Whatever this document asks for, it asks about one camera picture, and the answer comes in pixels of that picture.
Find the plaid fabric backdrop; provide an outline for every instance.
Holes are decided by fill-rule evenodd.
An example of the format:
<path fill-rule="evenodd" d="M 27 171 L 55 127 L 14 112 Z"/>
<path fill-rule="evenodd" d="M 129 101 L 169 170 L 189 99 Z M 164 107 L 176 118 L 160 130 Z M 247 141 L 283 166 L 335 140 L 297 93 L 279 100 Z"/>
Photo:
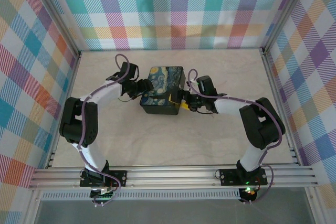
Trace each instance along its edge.
<path fill-rule="evenodd" d="M 19 222 L 75 57 L 40 0 L 0 0 L 0 223 Z"/>
<path fill-rule="evenodd" d="M 270 60 L 301 157 L 336 223 L 336 0 L 299 0 Z"/>
<path fill-rule="evenodd" d="M 55 0 L 84 50 L 258 48 L 285 2 Z"/>

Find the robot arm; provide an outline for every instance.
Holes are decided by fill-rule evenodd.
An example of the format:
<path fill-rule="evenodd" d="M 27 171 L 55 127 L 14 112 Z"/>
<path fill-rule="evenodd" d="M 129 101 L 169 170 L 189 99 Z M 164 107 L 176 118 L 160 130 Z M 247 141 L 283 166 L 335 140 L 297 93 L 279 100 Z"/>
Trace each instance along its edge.
<path fill-rule="evenodd" d="M 127 93 L 131 99 L 135 99 L 145 91 L 153 89 L 152 82 L 148 79 L 138 80 L 134 79 L 137 65 L 131 64 L 128 74 L 119 81 L 111 85 L 111 83 L 120 79 L 125 75 L 128 64 L 123 63 L 120 72 L 108 77 L 104 84 L 98 88 L 94 95 L 86 95 L 81 98 L 70 97 L 65 102 L 65 107 L 61 119 L 60 135 L 65 137 L 67 142 L 71 143 L 78 151 L 81 151 L 82 156 L 85 158 L 87 164 L 85 178 L 82 177 L 80 186 L 89 187 L 104 187 L 115 185 L 110 178 L 103 174 L 109 174 L 116 177 L 115 172 L 109 171 L 109 164 L 101 154 L 95 139 L 98 134 L 98 113 L 112 100 Z M 82 106 L 84 101 L 84 115 L 82 115 Z M 80 150 L 77 148 L 82 136 L 83 130 L 83 117 L 85 119 L 85 135 Z"/>
<path fill-rule="evenodd" d="M 205 106 L 208 111 L 213 113 L 241 117 L 249 140 L 249 147 L 244 156 L 237 162 L 236 174 L 241 184 L 248 183 L 256 174 L 260 174 L 260 163 L 265 157 L 268 147 L 274 145 L 279 140 L 279 131 L 274 121 L 257 105 L 220 99 L 219 97 L 226 94 L 217 94 L 209 76 L 199 77 L 196 82 L 200 94 L 218 97 L 218 99 L 206 98 L 198 94 L 191 94 L 189 91 L 183 91 L 182 99 L 185 100 L 191 111 L 197 111 L 198 108 Z M 279 124 L 283 135 L 285 133 L 285 126 L 270 101 L 267 98 L 260 98 L 255 103 L 258 103 L 270 112 Z"/>

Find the starry night print box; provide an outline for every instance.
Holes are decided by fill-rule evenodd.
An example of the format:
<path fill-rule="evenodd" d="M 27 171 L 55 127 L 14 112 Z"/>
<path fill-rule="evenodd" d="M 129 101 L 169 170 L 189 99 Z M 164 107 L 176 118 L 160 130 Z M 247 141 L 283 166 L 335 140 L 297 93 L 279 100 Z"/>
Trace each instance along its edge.
<path fill-rule="evenodd" d="M 180 105 L 169 101 L 173 91 L 184 88 L 183 67 L 152 67 L 148 79 L 154 90 L 142 94 L 140 105 L 148 114 L 177 115 Z"/>

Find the aluminum frame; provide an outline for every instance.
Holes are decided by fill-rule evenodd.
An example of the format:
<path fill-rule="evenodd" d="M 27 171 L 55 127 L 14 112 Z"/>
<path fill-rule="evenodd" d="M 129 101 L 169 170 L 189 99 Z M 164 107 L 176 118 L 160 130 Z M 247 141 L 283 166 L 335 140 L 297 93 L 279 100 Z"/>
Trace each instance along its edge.
<path fill-rule="evenodd" d="M 310 187 L 318 184 L 310 166 L 273 164 L 274 187 Z M 217 169 L 235 169 L 235 165 L 211 166 L 130 166 L 110 167 L 127 170 L 127 184 L 123 189 L 219 189 L 241 188 L 221 186 L 215 178 Z M 36 170 L 30 184 L 31 190 L 81 190 L 79 173 L 83 167 L 61 167 Z M 268 181 L 271 171 L 265 167 Z"/>
<path fill-rule="evenodd" d="M 318 189 L 316 187 L 308 187 L 305 188 L 305 190 L 315 222 L 318 224 L 332 223 L 332 220 L 329 219 L 329 215 L 325 208 L 322 207 L 323 199 Z"/>
<path fill-rule="evenodd" d="M 290 14 L 292 13 L 293 9 L 295 8 L 297 2 L 299 0 L 289 0 L 285 7 L 283 8 L 280 18 L 276 23 L 275 27 L 273 28 L 269 38 L 267 39 L 264 49 L 266 54 L 269 52 L 275 41 L 277 40 L 280 32 L 282 31 L 287 19 L 289 18 Z"/>
<path fill-rule="evenodd" d="M 286 112 L 285 112 L 286 110 L 285 110 L 284 103 L 282 102 L 280 93 L 278 92 L 279 88 L 278 88 L 277 83 L 275 81 L 275 76 L 274 76 L 273 72 L 271 71 L 271 65 L 270 65 L 270 62 L 269 62 L 269 59 L 268 59 L 268 55 L 266 55 L 264 53 L 264 51 L 262 49 L 260 49 L 260 56 L 261 56 L 262 62 L 263 62 L 264 67 L 265 67 L 266 75 L 267 75 L 267 78 L 268 78 L 268 81 L 269 81 L 269 85 L 271 87 L 271 91 L 272 91 L 272 94 L 273 94 L 273 97 L 274 97 L 274 100 L 275 100 L 275 104 L 276 104 L 279 116 L 282 119 L 282 121 L 285 125 L 285 128 L 286 128 L 285 136 L 286 136 L 286 139 L 287 139 L 288 146 L 289 146 L 290 149 L 295 151 L 298 164 L 303 165 L 302 158 L 299 155 L 299 149 L 298 149 L 298 147 L 297 147 L 297 145 L 294 141 L 293 132 L 291 130 L 288 118 L 286 116 Z"/>
<path fill-rule="evenodd" d="M 81 60 L 81 54 L 79 55 L 79 57 L 77 58 L 77 60 L 75 62 L 75 68 L 73 70 L 73 75 L 72 75 L 71 80 L 70 80 L 70 84 L 69 84 L 69 88 L 68 88 L 68 91 L 67 91 L 66 99 L 71 96 L 72 89 L 74 88 L 74 84 L 75 84 L 80 60 Z M 61 125 L 61 119 L 59 119 L 58 122 L 57 122 L 57 129 L 60 128 L 60 125 Z M 47 154 L 48 158 L 46 159 L 46 162 L 45 162 L 45 165 L 44 165 L 44 167 L 46 169 L 50 168 L 53 164 L 59 138 L 60 138 L 59 130 L 56 130 L 54 132 L 53 137 L 52 137 L 53 141 L 51 143 L 51 148 L 49 149 L 48 154 Z"/>
<path fill-rule="evenodd" d="M 57 7 L 55 6 L 53 0 L 41 0 L 41 1 L 45 6 L 46 10 L 48 11 L 49 15 L 51 16 L 52 20 L 56 24 L 57 28 L 59 29 L 60 33 L 62 34 L 64 40 L 68 44 L 71 52 L 77 57 L 79 57 L 80 50 L 77 47 L 75 40 L 73 39 L 69 29 L 62 20 L 61 15 L 57 10 Z"/>

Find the table surface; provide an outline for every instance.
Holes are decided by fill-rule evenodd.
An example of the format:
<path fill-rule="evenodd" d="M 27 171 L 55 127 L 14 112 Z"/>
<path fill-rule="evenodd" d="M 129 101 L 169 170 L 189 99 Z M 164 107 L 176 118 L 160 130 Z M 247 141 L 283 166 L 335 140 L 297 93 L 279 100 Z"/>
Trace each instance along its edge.
<path fill-rule="evenodd" d="M 200 76 L 209 75 L 218 93 L 256 100 L 267 97 L 271 88 L 259 50 L 159 50 L 122 51 L 147 78 L 153 66 L 183 66 Z M 118 69 L 114 51 L 84 52 L 71 96 L 80 97 L 102 85 Z M 202 115 L 180 109 L 178 115 L 146 114 L 140 98 L 113 100 L 99 114 L 96 141 L 111 166 L 135 165 L 214 165 L 235 164 L 245 153 L 248 139 L 241 118 Z M 269 151 L 264 163 L 291 163 L 288 144 Z M 64 138 L 59 139 L 53 166 L 83 166 L 77 153 Z"/>

